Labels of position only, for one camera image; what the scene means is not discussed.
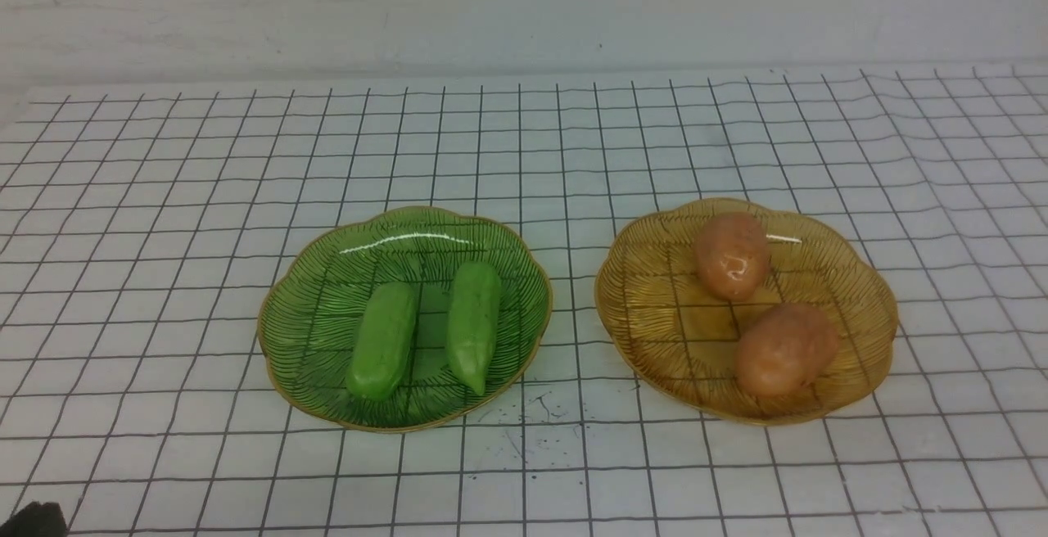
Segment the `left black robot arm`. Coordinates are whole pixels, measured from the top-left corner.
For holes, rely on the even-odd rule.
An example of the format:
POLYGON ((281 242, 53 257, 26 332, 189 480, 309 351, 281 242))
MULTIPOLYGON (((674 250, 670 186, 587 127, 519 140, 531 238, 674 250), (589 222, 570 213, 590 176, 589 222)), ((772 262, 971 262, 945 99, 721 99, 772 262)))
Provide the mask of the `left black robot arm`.
POLYGON ((69 529, 56 501, 30 501, 0 527, 1 537, 66 537, 69 529))

